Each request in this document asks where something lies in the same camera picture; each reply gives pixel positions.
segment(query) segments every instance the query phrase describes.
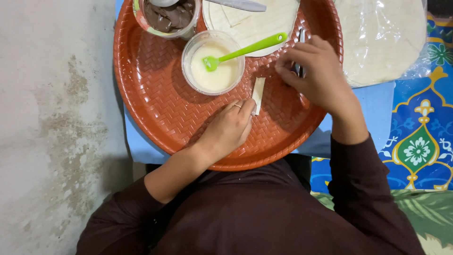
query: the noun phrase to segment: bowl of white liquid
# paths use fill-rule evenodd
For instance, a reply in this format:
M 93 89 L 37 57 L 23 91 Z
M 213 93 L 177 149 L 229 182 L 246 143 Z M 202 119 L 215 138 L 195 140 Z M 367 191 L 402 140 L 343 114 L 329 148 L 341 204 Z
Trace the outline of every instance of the bowl of white liquid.
M 222 62 L 212 72 L 206 70 L 203 58 L 219 58 L 239 49 L 239 44 L 221 31 L 207 30 L 195 35 L 187 42 L 181 59 L 186 81 L 196 91 L 210 96 L 232 90 L 244 74 L 245 56 Z

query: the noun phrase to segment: tray rim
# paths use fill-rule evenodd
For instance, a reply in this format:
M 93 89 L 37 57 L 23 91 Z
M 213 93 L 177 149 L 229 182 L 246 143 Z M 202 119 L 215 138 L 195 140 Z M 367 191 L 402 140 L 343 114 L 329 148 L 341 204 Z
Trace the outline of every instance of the tray rim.
M 121 6 L 121 10 L 118 14 L 118 19 L 116 21 L 116 24 L 120 24 L 123 22 L 125 13 L 128 9 L 128 7 L 132 8 L 132 3 L 134 0 L 125 0 L 123 2 L 123 5 Z M 336 53 L 339 57 L 340 63 L 342 64 L 343 62 L 343 39 L 342 39 L 342 31 L 341 31 L 341 25 L 340 25 L 340 20 L 337 14 L 337 9 L 335 8 L 335 4 L 333 0 L 324 0 L 326 1 L 326 4 L 330 6 L 331 12 L 330 15 L 333 17 L 334 23 L 337 24 L 336 28 L 334 28 L 337 31 L 337 50 Z M 119 43 L 119 38 L 121 31 L 123 30 L 122 26 L 115 25 L 115 33 L 114 33 L 114 40 L 113 40 L 113 64 L 114 64 L 114 70 L 115 70 L 115 77 L 118 85 L 118 89 L 120 91 L 121 97 L 124 101 L 124 105 L 126 106 L 126 109 L 129 111 L 131 117 L 133 120 L 137 123 L 141 131 L 154 143 L 156 144 L 159 148 L 164 150 L 166 153 L 169 155 L 173 155 L 175 152 L 174 149 L 169 148 L 167 145 L 163 144 L 158 137 L 152 134 L 152 132 L 144 125 L 142 122 L 141 118 L 138 116 L 138 113 L 134 110 L 134 106 L 132 102 L 129 100 L 128 96 L 126 95 L 126 88 L 124 86 L 124 83 L 122 82 L 122 73 L 120 72 L 119 68 L 119 61 L 120 61 L 120 43 Z M 313 125 L 307 128 L 307 130 L 294 142 L 292 142 L 290 145 L 288 145 L 285 149 L 274 153 L 271 156 L 267 156 L 266 158 L 256 160 L 247 164 L 237 164 L 237 165 L 225 165 L 225 164 L 218 164 L 219 162 L 216 162 L 214 165 L 210 166 L 208 169 L 209 170 L 215 170 L 215 171 L 225 171 L 225 172 L 232 172 L 232 171 L 243 171 L 243 170 L 249 170 L 257 167 L 261 167 L 267 164 L 270 164 L 272 162 L 275 162 L 284 156 L 288 155 L 291 153 L 293 150 L 295 150 L 297 147 L 299 147 L 313 132 L 314 130 L 320 125 L 320 123 L 323 121 L 324 117 L 326 116 L 327 112 L 325 112 L 323 109 L 320 107 L 313 105 L 312 110 L 308 114 L 310 115 L 315 115 Z

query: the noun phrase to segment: orange woven tray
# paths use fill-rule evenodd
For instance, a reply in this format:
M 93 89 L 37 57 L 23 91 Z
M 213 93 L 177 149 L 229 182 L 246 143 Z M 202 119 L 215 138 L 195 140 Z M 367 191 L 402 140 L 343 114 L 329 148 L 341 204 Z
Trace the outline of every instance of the orange woven tray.
M 291 40 L 273 54 L 246 58 L 244 76 L 229 93 L 206 96 L 184 79 L 181 54 L 186 41 L 165 40 L 143 31 L 135 20 L 132 0 L 125 0 L 113 46 L 116 80 L 124 103 L 140 129 L 173 154 L 197 141 L 222 106 L 251 97 L 256 77 L 266 77 L 260 115 L 252 119 L 246 143 L 210 169 L 238 171 L 274 162 L 303 143 L 326 114 L 287 87 L 274 69 L 282 51 L 298 41 L 302 27 L 307 37 L 317 34 L 328 40 L 342 62 L 341 26 L 332 0 L 302 0 Z M 206 30 L 201 14 L 197 30 Z

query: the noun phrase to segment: white liquid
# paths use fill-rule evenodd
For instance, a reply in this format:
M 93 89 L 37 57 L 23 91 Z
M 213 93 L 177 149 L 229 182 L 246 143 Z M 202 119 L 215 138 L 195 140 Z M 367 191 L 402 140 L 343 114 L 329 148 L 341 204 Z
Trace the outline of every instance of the white liquid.
M 226 47 L 216 42 L 207 42 L 195 51 L 191 69 L 193 78 L 201 86 L 200 90 L 215 93 L 234 85 L 239 65 L 236 58 L 220 63 L 212 72 L 206 70 L 203 62 L 205 57 L 219 58 L 229 53 L 231 52 Z

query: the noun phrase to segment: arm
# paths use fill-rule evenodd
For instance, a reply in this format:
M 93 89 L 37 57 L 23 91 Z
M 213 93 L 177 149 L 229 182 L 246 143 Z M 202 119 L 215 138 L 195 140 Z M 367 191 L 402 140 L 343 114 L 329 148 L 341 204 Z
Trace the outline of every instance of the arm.
M 253 99 L 233 101 L 193 146 L 175 153 L 161 167 L 115 193 L 88 220 L 77 244 L 77 254 L 142 255 L 144 232 L 156 212 L 210 165 L 245 142 L 254 108 Z
M 307 69 L 292 75 L 287 63 Z M 387 167 L 377 155 L 360 104 L 331 45 L 313 36 L 297 43 L 276 64 L 282 79 L 332 115 L 332 181 L 335 211 L 389 254 L 424 254 L 406 215 L 390 194 Z

